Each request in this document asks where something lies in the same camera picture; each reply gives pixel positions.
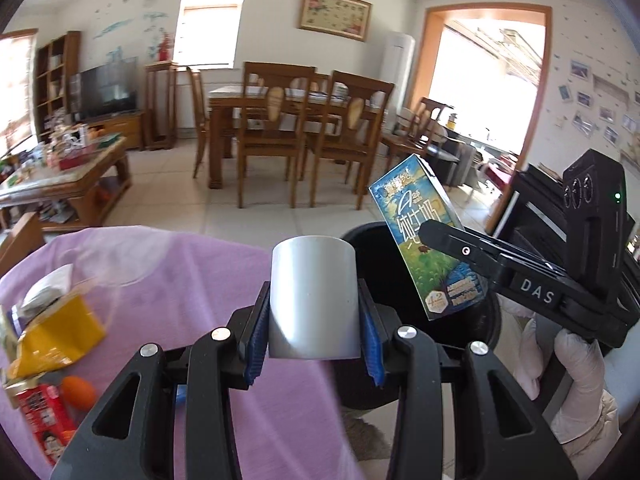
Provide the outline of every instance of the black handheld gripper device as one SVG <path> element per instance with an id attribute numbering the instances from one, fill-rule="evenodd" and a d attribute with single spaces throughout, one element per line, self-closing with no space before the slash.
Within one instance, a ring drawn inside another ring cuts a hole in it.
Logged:
<path id="1" fill-rule="evenodd" d="M 564 269 L 485 234 L 433 220 L 418 232 L 423 244 L 468 263 L 487 277 L 491 290 L 536 313 L 536 339 L 548 364 L 535 403 L 548 422 L 572 384 L 553 354 L 560 329 L 618 348 L 638 321 L 637 312 L 618 303 L 626 222 L 622 165 L 588 150 L 567 168 L 562 180 Z"/>
<path id="2" fill-rule="evenodd" d="M 457 478 L 577 478 L 540 412 L 487 345 L 435 343 L 375 304 L 364 280 L 358 309 L 370 387 L 399 393 L 388 479 L 442 478 L 442 383 L 452 384 Z M 228 390 L 246 390 L 260 375 L 269 323 L 265 282 L 254 306 L 236 310 L 226 327 L 193 345 L 166 352 L 142 346 L 88 413 L 51 479 L 172 480 L 175 394 L 187 384 L 186 478 L 240 480 Z"/>

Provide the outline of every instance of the wooden armrest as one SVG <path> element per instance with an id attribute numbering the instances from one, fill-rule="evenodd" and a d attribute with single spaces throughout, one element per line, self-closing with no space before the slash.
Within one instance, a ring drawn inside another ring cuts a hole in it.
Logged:
<path id="1" fill-rule="evenodd" d="M 37 213 L 22 215 L 0 244 L 0 278 L 44 245 Z"/>

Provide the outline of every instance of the bookshelf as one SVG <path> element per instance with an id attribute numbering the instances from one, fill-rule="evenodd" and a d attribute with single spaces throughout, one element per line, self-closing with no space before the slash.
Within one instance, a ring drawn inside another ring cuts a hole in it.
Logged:
<path id="1" fill-rule="evenodd" d="M 36 53 L 33 115 L 38 140 L 46 140 L 49 134 L 45 129 L 47 116 L 59 108 L 67 114 L 71 112 L 69 80 L 78 73 L 80 36 L 78 30 L 70 30 Z"/>

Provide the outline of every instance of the wooden dining table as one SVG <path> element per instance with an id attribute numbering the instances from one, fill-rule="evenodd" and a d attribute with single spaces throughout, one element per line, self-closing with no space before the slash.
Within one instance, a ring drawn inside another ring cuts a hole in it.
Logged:
<path id="1" fill-rule="evenodd" d="M 261 86 L 247 87 L 246 97 L 260 100 L 264 98 L 265 88 Z M 287 98 L 293 101 L 302 102 L 305 91 L 301 89 L 287 88 Z M 319 116 L 324 111 L 327 94 L 324 92 L 310 92 L 307 102 L 307 114 Z M 344 113 L 345 97 L 332 95 L 329 114 L 341 115 Z M 209 92 L 209 188 L 221 189 L 222 183 L 222 159 L 231 158 L 231 137 L 223 137 L 225 130 L 234 127 L 234 110 L 242 107 L 242 85 L 228 85 Z M 362 113 L 363 120 L 369 120 L 369 127 L 372 126 L 372 119 L 379 111 L 375 104 L 367 106 Z"/>

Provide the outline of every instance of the round table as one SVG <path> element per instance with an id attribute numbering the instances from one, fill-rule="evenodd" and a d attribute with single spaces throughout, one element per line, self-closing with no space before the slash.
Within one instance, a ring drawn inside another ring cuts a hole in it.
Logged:
<path id="1" fill-rule="evenodd" d="M 74 264 L 73 284 L 88 289 L 85 300 L 107 336 L 66 371 L 101 394 L 143 344 L 165 350 L 192 344 L 226 325 L 235 309 L 254 304 L 270 262 L 261 249 L 199 235 L 140 226 L 85 229 L 55 238 L 14 267 L 0 280 L 0 304 L 7 310 L 37 280 Z M 0 352 L 0 367 L 6 365 Z M 362 480 L 322 363 L 267 357 L 254 386 L 231 391 L 231 406 L 245 480 Z M 184 411 L 176 413 L 177 480 L 185 476 Z M 26 463 L 48 478 L 44 454 L 5 395 L 0 424 Z"/>

